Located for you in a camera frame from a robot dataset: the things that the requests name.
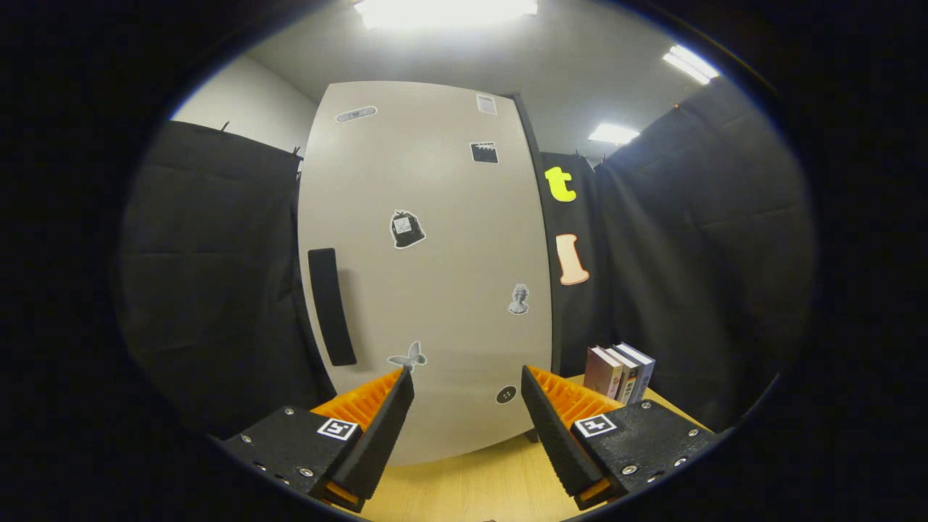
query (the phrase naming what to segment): door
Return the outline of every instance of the door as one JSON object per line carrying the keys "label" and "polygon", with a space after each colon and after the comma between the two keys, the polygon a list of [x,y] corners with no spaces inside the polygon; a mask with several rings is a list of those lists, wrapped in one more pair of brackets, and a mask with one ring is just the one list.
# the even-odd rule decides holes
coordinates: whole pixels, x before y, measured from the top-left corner
{"label": "door", "polygon": [[416,398],[390,465],[532,428],[521,368],[550,367],[550,283],[512,100],[445,85],[330,85],[298,219],[307,309],[336,390],[413,359]]}

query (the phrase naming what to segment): black door handle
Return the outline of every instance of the black door handle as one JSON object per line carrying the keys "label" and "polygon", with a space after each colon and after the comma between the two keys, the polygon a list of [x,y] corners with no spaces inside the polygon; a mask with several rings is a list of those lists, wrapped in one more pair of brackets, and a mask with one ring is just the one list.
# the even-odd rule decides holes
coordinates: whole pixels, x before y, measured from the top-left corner
{"label": "black door handle", "polygon": [[316,303],[319,330],[322,340],[326,342],[326,351],[329,353],[332,366],[357,364],[342,306],[334,248],[309,251],[309,282],[313,285],[313,302]]}

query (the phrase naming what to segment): wooden table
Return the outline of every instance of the wooden table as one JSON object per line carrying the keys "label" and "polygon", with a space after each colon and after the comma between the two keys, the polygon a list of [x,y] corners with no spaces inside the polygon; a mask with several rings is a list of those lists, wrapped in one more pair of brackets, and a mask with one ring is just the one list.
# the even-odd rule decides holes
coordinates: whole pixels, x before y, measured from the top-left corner
{"label": "wooden table", "polygon": [[[569,380],[581,384],[583,375]],[[707,429],[650,388],[644,398]],[[388,466],[361,516],[375,522],[547,522],[580,513],[541,443],[518,436],[433,463]]]}

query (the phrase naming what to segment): stack of books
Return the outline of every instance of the stack of books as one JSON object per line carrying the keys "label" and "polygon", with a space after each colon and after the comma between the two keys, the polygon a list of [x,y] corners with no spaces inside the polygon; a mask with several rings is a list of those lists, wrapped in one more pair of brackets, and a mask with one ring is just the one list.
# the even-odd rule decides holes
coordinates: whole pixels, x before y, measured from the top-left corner
{"label": "stack of books", "polygon": [[583,386],[623,404],[644,398],[654,373],[654,359],[626,343],[586,349]]}

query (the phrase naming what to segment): ceiling light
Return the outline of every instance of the ceiling light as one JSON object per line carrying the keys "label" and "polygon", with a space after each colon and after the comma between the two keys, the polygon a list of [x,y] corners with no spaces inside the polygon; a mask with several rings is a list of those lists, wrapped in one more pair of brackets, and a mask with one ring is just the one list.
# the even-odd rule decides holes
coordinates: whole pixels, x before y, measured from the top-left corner
{"label": "ceiling light", "polygon": [[537,0],[363,0],[354,4],[368,29],[489,24],[538,13]]}
{"label": "ceiling light", "polygon": [[692,76],[703,85],[718,76],[718,71],[712,66],[681,46],[670,47],[670,52],[664,55],[664,61]]}
{"label": "ceiling light", "polygon": [[639,132],[629,130],[618,125],[613,124],[599,124],[596,127],[596,130],[593,131],[593,134],[589,135],[587,139],[593,141],[605,141],[607,143],[614,143],[616,145],[624,145],[632,139],[634,139]]}

